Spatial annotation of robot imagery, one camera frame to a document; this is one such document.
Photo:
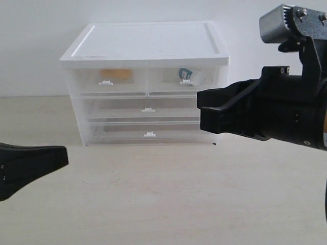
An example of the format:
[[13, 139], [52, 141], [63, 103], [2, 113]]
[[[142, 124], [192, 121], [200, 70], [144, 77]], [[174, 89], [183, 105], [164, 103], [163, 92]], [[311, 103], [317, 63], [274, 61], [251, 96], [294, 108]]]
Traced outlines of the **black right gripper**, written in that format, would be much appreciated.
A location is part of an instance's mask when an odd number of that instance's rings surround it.
[[277, 139], [326, 150], [326, 73], [303, 67], [265, 66], [259, 79], [197, 93], [200, 129], [265, 141]]

